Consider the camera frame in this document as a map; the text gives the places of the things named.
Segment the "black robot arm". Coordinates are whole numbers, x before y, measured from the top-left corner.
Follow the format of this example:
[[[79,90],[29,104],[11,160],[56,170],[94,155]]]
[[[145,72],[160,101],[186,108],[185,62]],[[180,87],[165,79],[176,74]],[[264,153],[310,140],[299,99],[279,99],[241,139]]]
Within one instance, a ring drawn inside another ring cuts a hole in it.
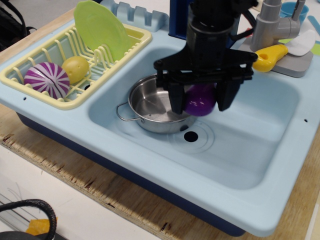
[[[185,86],[215,84],[218,109],[228,109],[240,85],[251,80],[255,53],[231,49],[255,30],[250,12],[256,0],[194,0],[188,5],[185,47],[156,60],[156,85],[168,91],[171,109],[181,114],[186,104]]]

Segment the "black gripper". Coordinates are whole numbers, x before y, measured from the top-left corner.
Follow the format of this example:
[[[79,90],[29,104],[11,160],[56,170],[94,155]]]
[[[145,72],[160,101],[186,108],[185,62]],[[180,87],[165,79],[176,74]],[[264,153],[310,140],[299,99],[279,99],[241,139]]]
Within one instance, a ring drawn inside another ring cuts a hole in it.
[[[255,53],[231,49],[232,25],[206,25],[189,22],[184,48],[156,60],[156,85],[168,91],[171,110],[181,115],[185,105],[185,86],[216,83],[216,102],[220,112],[233,103],[241,84],[252,79]]]

